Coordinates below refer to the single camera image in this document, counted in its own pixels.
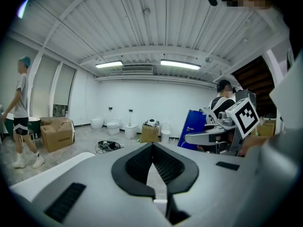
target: floor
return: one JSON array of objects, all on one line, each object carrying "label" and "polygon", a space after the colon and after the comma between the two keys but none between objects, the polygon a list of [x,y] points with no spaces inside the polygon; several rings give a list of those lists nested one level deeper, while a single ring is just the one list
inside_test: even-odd
[{"label": "floor", "polygon": [[[41,138],[36,139],[36,146],[40,155],[45,159],[45,163],[39,169],[32,168],[32,164],[35,162],[34,155],[25,144],[23,154],[27,166],[24,169],[14,169],[11,164],[16,160],[15,143],[12,139],[6,137],[2,145],[0,145],[1,171],[7,184],[10,186],[46,171],[80,153],[91,152],[95,154],[95,146],[100,140],[112,140],[118,142],[123,147],[128,147],[140,144],[137,142],[139,138],[140,135],[137,135],[135,139],[128,140],[125,138],[124,132],[119,132],[116,135],[108,135],[106,128],[93,130],[90,126],[78,127],[75,129],[75,143],[51,153],[48,153],[45,150],[42,145]],[[169,144],[173,145],[177,145],[177,143],[177,140],[171,140],[169,142]],[[166,199],[166,185],[153,165],[149,171],[147,185],[155,189],[157,199]]]}]

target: black cap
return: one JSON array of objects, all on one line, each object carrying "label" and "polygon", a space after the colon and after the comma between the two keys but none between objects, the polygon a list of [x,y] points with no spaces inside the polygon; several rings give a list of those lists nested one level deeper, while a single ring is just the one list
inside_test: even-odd
[{"label": "black cap", "polygon": [[217,92],[219,93],[219,92],[223,91],[226,85],[230,85],[231,91],[232,91],[231,83],[228,80],[223,79],[223,80],[219,81],[217,84]]}]

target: teal hair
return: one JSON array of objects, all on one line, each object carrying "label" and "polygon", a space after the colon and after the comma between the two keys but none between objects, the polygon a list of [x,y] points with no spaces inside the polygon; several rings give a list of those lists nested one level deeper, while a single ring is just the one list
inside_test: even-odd
[{"label": "teal hair", "polygon": [[21,57],[19,61],[22,61],[27,68],[30,67],[30,58],[28,56]]}]

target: white sneaker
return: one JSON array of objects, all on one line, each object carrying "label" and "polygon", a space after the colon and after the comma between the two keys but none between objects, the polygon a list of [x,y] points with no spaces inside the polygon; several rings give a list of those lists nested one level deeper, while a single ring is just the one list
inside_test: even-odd
[{"label": "white sneaker", "polygon": [[13,167],[14,168],[24,168],[25,167],[24,161],[19,159],[18,161],[13,163]]},{"label": "white sneaker", "polygon": [[37,157],[35,163],[33,164],[33,168],[34,169],[39,168],[40,166],[43,165],[44,162],[45,161],[42,157]]}]

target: person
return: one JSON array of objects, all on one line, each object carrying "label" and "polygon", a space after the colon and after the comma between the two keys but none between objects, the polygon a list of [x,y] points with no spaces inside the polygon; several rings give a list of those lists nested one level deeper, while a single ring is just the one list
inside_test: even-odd
[{"label": "person", "polygon": [[20,142],[20,136],[28,145],[30,150],[34,153],[36,161],[33,164],[33,168],[39,168],[45,161],[40,156],[39,151],[36,146],[33,144],[30,135],[28,134],[28,114],[27,114],[27,70],[30,66],[30,58],[24,56],[18,61],[18,72],[20,77],[17,81],[16,93],[13,101],[10,103],[9,107],[2,116],[2,120],[5,122],[8,113],[15,108],[14,111],[14,141],[16,144],[17,151],[17,161],[13,163],[14,168],[24,168],[25,162],[22,156],[22,146]]},{"label": "person", "polygon": [[232,96],[232,85],[228,80],[221,80],[217,84],[217,97],[211,101],[210,109],[218,118],[219,112],[224,112],[229,107],[233,106],[235,102],[229,99]]}]

